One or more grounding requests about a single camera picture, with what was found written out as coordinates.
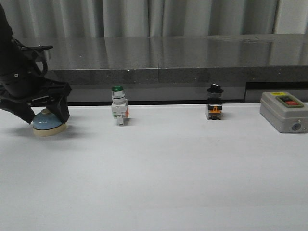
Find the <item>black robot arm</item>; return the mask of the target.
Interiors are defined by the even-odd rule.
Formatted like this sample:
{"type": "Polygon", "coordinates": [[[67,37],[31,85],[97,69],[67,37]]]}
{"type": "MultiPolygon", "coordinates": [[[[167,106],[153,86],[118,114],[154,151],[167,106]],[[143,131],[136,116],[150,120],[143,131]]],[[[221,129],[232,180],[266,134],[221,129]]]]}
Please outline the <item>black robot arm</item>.
{"type": "Polygon", "coordinates": [[[42,53],[51,48],[27,47],[15,39],[4,9],[0,10],[0,107],[29,124],[35,117],[31,107],[38,104],[62,123],[70,116],[70,85],[45,78],[48,65],[42,53]]]}

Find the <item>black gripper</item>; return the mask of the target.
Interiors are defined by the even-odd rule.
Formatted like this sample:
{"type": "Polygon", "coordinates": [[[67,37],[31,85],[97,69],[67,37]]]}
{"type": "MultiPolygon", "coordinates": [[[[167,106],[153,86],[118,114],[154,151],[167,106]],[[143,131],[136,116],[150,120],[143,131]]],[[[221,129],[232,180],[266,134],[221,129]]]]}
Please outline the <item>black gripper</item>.
{"type": "Polygon", "coordinates": [[[0,46],[0,108],[28,124],[34,119],[31,106],[42,104],[66,123],[70,117],[67,97],[71,87],[67,82],[46,78],[45,52],[52,45],[27,47],[0,46]]]}

